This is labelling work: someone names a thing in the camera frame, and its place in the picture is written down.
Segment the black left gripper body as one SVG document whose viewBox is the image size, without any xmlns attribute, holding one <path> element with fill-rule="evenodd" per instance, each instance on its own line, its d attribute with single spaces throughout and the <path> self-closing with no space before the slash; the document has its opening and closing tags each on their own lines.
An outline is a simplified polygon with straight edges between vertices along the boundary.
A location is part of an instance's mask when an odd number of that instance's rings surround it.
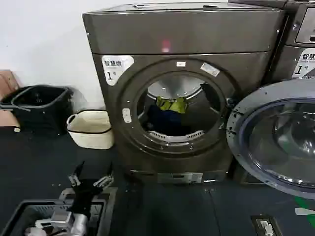
<svg viewBox="0 0 315 236">
<path fill-rule="evenodd" d="M 94 180 L 82 180 L 74 186 L 74 201 L 70 207 L 72 213 L 90 213 L 94 196 L 101 193 L 101 187 L 94 186 Z"/>
</svg>

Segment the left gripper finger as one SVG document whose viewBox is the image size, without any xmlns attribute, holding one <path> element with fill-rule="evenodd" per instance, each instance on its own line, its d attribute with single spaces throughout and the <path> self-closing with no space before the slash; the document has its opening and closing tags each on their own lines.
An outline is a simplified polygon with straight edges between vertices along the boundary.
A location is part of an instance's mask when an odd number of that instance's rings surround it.
<svg viewBox="0 0 315 236">
<path fill-rule="evenodd" d="M 71 183 L 71 186 L 79 186 L 81 184 L 80 180 L 79 180 L 79 176 L 83 170 L 83 166 L 84 166 L 85 162 L 83 161 L 82 163 L 80 163 L 74 170 L 74 172 L 72 174 L 68 175 L 68 179 Z"/>
<path fill-rule="evenodd" d="M 106 189 L 114 182 L 113 163 L 110 164 L 105 176 L 93 183 L 94 187 Z"/>
</svg>

